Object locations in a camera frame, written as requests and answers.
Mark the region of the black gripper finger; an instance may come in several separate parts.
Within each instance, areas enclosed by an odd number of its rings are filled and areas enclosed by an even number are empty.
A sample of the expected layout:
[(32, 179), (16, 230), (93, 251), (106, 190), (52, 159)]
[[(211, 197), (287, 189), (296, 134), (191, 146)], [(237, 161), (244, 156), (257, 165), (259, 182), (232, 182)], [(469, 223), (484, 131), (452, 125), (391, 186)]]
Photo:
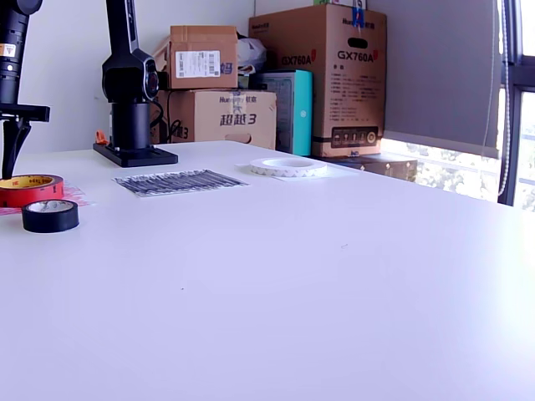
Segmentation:
[(2, 178), (12, 178), (18, 154), (28, 137), (31, 125), (28, 121), (3, 122)]

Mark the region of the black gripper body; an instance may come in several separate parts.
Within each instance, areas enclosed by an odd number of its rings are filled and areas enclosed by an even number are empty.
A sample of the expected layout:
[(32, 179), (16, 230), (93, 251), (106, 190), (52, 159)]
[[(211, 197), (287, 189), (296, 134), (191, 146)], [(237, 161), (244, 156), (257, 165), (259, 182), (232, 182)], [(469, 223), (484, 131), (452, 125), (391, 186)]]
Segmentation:
[(50, 108), (41, 105), (1, 104), (1, 120), (49, 122)]

